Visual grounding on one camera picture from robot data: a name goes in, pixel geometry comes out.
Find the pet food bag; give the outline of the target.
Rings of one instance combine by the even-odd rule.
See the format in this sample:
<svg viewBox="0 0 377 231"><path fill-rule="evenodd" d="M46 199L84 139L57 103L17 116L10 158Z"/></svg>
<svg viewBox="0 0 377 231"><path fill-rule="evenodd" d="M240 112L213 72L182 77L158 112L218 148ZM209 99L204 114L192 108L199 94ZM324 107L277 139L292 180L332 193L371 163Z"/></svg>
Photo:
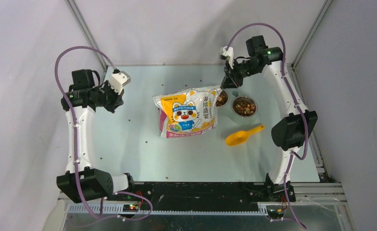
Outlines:
<svg viewBox="0 0 377 231"><path fill-rule="evenodd" d="M215 85L154 96L160 136L167 139L190 137L215 128L218 123L216 103L221 92Z"/></svg>

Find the yellow plastic scoop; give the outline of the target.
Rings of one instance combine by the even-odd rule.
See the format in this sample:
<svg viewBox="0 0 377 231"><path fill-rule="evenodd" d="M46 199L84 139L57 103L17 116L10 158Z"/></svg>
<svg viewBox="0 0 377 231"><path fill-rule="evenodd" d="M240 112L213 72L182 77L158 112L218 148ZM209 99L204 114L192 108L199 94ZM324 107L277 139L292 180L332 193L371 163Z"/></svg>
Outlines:
<svg viewBox="0 0 377 231"><path fill-rule="evenodd" d="M227 146L237 146L237 145L246 143L250 136L252 136L252 135L254 135L258 132L261 132L264 129L265 129L265 126L260 125L260 126L252 128L248 131L241 130L241 131L235 132L235 133L229 135L225 139L225 144Z"/></svg>

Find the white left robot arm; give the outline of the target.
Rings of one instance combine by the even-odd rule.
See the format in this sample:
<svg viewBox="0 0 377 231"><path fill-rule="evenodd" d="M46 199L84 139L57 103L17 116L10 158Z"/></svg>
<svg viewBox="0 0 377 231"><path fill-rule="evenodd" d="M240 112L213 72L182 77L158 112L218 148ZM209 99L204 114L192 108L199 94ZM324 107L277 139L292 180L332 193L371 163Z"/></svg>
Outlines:
<svg viewBox="0 0 377 231"><path fill-rule="evenodd" d="M100 170L94 155L93 121L98 107L114 113L123 105L124 87L130 76L118 69L102 85L97 71L81 69L72 72L70 85L61 104L69 127L69 157L65 173L56 178L58 188L74 203L110 197L115 192L124 199L132 200L137 188L129 173L112 176Z"/></svg>

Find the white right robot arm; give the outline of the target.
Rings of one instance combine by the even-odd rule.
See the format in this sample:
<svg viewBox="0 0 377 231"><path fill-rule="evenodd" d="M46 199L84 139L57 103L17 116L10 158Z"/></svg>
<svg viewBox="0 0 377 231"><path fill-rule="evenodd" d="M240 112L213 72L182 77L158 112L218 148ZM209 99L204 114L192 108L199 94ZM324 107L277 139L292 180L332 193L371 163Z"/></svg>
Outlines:
<svg viewBox="0 0 377 231"><path fill-rule="evenodd" d="M222 47L220 59L225 61L223 89L242 87L244 78L262 74L270 84L281 120L271 129L271 137L280 150L280 157L266 175L265 197L277 201L284 194L282 186L290 181L290 171L297 152L303 148L300 160L306 158L307 142L318 120L302 101L292 83L284 63L284 48L268 47L263 36L246 41L249 57L242 62L234 58L233 48Z"/></svg>

